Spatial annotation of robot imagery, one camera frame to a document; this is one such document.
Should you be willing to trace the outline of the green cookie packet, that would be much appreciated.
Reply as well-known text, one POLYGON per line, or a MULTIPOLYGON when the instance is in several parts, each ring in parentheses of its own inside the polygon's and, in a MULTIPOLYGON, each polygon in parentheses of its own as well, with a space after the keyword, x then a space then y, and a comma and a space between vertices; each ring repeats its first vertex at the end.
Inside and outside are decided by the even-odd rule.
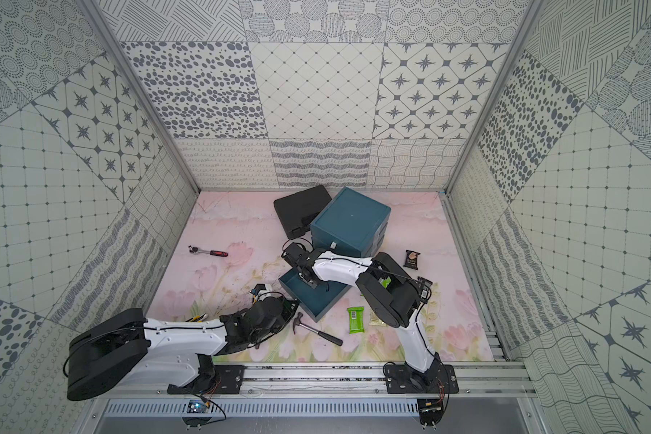
POLYGON ((349 334, 359 334, 365 332, 363 325, 363 307, 349 307, 348 314, 348 330, 349 334))

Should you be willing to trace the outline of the teal bottom drawer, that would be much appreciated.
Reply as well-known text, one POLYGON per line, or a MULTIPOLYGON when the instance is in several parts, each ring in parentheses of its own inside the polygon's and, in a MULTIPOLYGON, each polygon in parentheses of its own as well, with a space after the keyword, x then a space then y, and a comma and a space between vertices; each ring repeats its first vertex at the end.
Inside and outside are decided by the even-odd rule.
POLYGON ((312 289, 298 276, 296 271, 288 271, 278 279, 278 282, 289 296, 300 302, 302 309, 316 323, 350 289, 350 286, 331 281, 320 283, 315 289, 312 289))

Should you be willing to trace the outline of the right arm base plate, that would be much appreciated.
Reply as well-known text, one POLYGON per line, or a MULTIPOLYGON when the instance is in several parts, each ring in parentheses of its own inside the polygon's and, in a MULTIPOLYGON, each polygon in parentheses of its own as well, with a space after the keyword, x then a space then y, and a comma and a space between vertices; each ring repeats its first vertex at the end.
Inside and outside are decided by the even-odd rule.
POLYGON ((424 373, 412 369, 406 363, 398 365, 389 362, 383 366, 383 375, 388 394, 459 393, 454 367, 443 365, 438 361, 435 361, 424 373))

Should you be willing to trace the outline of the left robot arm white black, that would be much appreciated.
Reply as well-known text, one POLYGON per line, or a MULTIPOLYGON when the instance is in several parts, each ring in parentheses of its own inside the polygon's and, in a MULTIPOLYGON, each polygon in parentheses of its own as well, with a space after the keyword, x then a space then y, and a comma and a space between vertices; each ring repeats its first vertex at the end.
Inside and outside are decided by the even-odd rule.
POLYGON ((126 309, 71 341, 63 365, 66 396, 85 401, 118 385, 162 383, 169 393, 210 392, 215 356, 261 345, 289 325, 298 307, 270 291, 247 309, 209 321, 161 321, 126 309))

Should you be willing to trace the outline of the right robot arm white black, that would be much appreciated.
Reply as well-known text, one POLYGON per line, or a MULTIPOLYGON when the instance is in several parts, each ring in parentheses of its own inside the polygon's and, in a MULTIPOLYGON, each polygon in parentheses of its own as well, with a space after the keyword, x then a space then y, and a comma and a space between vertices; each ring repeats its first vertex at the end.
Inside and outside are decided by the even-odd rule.
POLYGON ((330 282, 358 288, 379 320, 396 331, 405 365, 413 374, 430 377, 441 367, 420 323, 421 312, 430 300, 430 286, 414 280, 389 254, 351 258, 324 249, 307 251, 291 242, 281 256, 312 289, 330 282))

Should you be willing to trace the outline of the teal drawer cabinet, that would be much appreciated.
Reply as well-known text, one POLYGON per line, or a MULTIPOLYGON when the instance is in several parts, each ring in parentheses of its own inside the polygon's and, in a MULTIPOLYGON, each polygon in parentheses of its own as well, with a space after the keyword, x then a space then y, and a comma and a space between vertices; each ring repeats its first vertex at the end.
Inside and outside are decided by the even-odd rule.
POLYGON ((392 209, 344 187, 311 222, 312 244, 339 255, 368 258, 383 245, 392 209))

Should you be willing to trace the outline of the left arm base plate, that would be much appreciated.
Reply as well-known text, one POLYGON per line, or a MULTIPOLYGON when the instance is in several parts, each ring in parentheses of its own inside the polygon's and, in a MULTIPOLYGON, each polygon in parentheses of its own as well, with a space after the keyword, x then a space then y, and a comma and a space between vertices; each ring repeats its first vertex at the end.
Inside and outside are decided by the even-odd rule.
POLYGON ((239 394, 242 388, 245 365, 208 365, 183 386, 168 385, 170 395, 239 394))

